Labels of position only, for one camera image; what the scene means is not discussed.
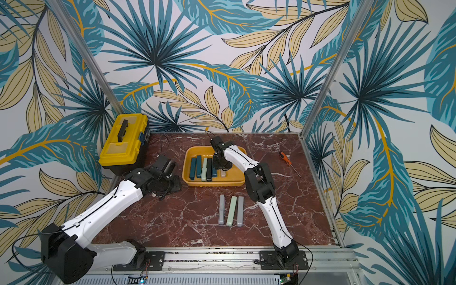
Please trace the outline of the yellow black toolbox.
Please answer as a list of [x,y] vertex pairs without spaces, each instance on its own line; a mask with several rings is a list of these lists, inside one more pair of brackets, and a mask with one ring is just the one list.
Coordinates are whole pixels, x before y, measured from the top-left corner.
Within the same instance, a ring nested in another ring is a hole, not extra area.
[[118,115],[102,148],[100,165],[116,176],[122,176],[143,167],[149,138],[150,131],[146,115]]

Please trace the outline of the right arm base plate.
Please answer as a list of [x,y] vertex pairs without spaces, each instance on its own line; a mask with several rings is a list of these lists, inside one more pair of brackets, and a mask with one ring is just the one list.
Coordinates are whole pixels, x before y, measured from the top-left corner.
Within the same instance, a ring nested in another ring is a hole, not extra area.
[[260,265],[262,270],[307,270],[308,261],[305,251],[298,251],[297,256],[288,260],[275,251],[260,251],[259,258],[254,263]]

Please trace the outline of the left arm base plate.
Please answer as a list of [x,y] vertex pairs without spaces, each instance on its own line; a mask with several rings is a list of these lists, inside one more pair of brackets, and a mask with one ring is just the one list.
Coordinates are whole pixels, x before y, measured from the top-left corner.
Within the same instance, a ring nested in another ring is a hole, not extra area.
[[129,264],[115,265],[114,271],[162,271],[164,260],[165,252],[146,251],[137,254]]

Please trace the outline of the yellow plastic storage tray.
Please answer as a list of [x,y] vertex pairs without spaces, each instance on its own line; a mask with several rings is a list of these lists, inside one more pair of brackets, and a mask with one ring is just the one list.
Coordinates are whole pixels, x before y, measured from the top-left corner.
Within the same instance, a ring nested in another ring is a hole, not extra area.
[[194,180],[190,179],[191,172],[191,159],[198,155],[204,158],[213,158],[214,150],[211,146],[195,146],[190,147],[185,154],[185,160],[182,170],[182,179],[189,186],[213,186],[213,187],[229,187],[229,186],[242,186],[245,183],[243,172],[235,165],[226,172],[225,177],[221,177],[221,171],[217,171],[217,177],[212,178],[211,182],[203,182],[201,178],[195,177]]

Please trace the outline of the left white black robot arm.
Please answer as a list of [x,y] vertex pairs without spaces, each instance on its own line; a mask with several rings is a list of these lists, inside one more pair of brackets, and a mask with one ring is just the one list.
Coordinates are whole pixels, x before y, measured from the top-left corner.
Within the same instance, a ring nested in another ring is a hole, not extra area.
[[146,248],[135,240],[94,245],[93,239],[129,206],[148,195],[164,199],[182,189],[173,174],[176,162],[159,156],[148,168],[126,174],[118,186],[88,210],[58,226],[46,226],[40,234],[41,260],[64,284],[70,285],[90,270],[126,266],[142,270]]

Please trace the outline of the left aluminium corner post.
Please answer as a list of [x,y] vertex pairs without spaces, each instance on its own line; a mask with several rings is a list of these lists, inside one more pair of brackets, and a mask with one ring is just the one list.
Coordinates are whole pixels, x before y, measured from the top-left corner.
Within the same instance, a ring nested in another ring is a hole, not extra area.
[[84,33],[89,29],[89,26],[85,26],[83,23],[83,12],[78,11],[74,1],[69,1],[69,3],[75,11],[76,18],[72,17],[72,14],[66,8],[64,1],[50,0],[47,2],[49,8],[55,13],[55,16],[62,24],[62,27],[66,30],[68,37],[80,53],[82,61],[99,83],[99,86],[107,97],[112,109],[117,114],[123,114],[120,102],[117,100],[105,75],[85,41]]

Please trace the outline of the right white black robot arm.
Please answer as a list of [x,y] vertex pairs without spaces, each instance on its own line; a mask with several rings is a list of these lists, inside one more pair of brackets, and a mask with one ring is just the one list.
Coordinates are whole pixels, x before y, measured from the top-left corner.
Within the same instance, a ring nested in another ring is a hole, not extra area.
[[216,169],[228,171],[235,166],[243,172],[248,196],[266,218],[277,263],[282,267],[292,265],[299,254],[299,248],[279,210],[276,187],[268,165],[250,158],[232,141],[223,141],[220,136],[211,138],[210,144],[214,150]]

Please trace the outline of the right aluminium corner post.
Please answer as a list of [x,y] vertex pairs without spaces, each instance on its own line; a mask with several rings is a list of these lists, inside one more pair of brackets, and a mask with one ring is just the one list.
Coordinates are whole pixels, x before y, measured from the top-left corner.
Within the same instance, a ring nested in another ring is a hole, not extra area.
[[334,78],[343,65],[344,60],[346,59],[347,54],[351,46],[353,45],[357,32],[361,29],[364,19],[366,19],[369,9],[372,7],[374,1],[362,1],[360,6],[354,15],[354,19],[351,24],[348,26],[347,36],[342,40],[340,48],[338,49],[337,54],[330,66],[329,72],[323,82],[323,85],[320,88],[317,98],[313,102],[312,109],[309,115],[306,118],[305,125],[303,130],[300,133],[300,138],[304,141],[307,135],[310,133],[312,124],[314,123],[316,117],[318,116],[318,112],[321,109],[325,96],[328,94],[331,84],[334,81]]

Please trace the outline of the grey pruner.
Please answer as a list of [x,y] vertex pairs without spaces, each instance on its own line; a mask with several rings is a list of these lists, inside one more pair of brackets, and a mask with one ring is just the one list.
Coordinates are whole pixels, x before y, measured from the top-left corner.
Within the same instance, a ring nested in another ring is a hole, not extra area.
[[224,225],[224,211],[225,211],[225,196],[223,194],[220,195],[219,198],[219,209],[218,209],[218,224]]
[[244,197],[237,198],[237,218],[236,225],[237,227],[243,226],[243,211],[244,211]]

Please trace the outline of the light green pruner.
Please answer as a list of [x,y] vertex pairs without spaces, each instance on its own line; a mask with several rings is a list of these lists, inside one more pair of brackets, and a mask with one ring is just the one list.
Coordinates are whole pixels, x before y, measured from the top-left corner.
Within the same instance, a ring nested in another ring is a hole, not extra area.
[[201,181],[202,182],[206,182],[207,181],[207,162],[208,162],[208,158],[204,157],[203,158],[202,170],[201,170]]
[[229,227],[233,226],[233,220],[234,220],[237,200],[238,200],[238,198],[236,196],[232,196],[231,200],[230,200],[228,218],[227,218],[227,222],[226,222],[226,225]]

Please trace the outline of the aluminium front rail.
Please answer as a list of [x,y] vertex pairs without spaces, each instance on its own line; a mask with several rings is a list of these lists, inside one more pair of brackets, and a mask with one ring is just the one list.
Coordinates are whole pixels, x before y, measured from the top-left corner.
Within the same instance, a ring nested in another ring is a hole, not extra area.
[[290,269],[263,270],[255,261],[269,247],[150,248],[163,252],[155,271],[93,270],[80,285],[365,285],[361,264],[350,248],[306,246],[300,263]]

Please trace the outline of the orange screwdriver right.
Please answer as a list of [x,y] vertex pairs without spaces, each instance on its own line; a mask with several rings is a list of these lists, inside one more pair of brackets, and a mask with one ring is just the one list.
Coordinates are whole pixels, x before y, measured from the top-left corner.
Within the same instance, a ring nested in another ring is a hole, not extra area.
[[288,166],[290,166],[290,167],[294,170],[294,172],[298,175],[298,177],[301,178],[300,173],[299,173],[299,172],[295,169],[295,167],[292,165],[292,162],[291,162],[291,160],[289,159],[289,157],[288,157],[284,152],[280,152],[280,153],[279,153],[279,156],[280,156],[280,158],[281,158]]

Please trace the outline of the aluminium corner post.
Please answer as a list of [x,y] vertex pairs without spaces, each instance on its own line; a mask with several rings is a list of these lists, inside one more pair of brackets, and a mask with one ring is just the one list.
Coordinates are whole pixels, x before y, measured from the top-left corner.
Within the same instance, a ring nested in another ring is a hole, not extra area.
[[342,40],[340,48],[338,49],[337,54],[330,66],[329,72],[323,82],[323,85],[320,88],[317,98],[313,102],[312,109],[309,115],[306,118],[305,125],[303,130],[300,133],[300,138],[304,141],[307,135],[310,133],[312,124],[314,123],[316,117],[318,116],[318,112],[321,109],[325,96],[328,94],[331,84],[334,81],[334,78],[343,65],[344,60],[346,59],[347,54],[351,46],[353,45],[357,32],[361,29],[364,19],[366,19],[369,9],[372,7],[374,1],[362,1],[360,6],[354,15],[354,19],[351,24],[348,26],[347,36]]
[[123,114],[120,102],[117,100],[105,75],[85,41],[84,33],[89,29],[89,26],[85,26],[83,23],[83,12],[78,11],[74,1],[69,1],[69,3],[75,11],[76,18],[72,17],[72,14],[66,8],[64,1],[50,0],[47,2],[49,8],[55,13],[55,16],[62,24],[62,27],[66,30],[68,37],[80,53],[82,61],[99,83],[99,86],[107,97],[112,109],[117,114]]

